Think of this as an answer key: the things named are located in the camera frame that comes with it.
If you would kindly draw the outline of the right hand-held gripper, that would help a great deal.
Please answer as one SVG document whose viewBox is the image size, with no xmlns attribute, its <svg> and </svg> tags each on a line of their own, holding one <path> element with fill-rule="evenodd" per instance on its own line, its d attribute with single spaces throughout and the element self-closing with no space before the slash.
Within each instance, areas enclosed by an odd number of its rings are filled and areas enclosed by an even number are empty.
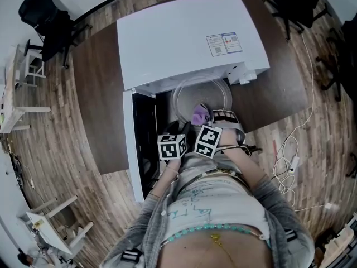
<svg viewBox="0 0 357 268">
<path fill-rule="evenodd" d="M 205 115 L 208 125 L 202 125 L 194 152 L 212 159 L 220 151 L 245 144 L 245 132 L 232 111 L 213 110 Z"/>
</svg>

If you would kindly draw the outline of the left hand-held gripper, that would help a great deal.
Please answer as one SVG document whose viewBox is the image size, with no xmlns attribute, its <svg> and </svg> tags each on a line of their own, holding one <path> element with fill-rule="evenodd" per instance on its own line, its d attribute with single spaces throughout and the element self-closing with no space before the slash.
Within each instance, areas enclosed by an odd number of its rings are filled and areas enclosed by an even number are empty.
<svg viewBox="0 0 357 268">
<path fill-rule="evenodd" d="M 193 129 L 190 122 L 186 122 L 180 133 L 179 121 L 173 121 L 166 127 L 167 135 L 159 135 L 157 139 L 158 152 L 161 160 L 177 160 L 187 151 L 186 142 L 193 142 Z"/>
</svg>

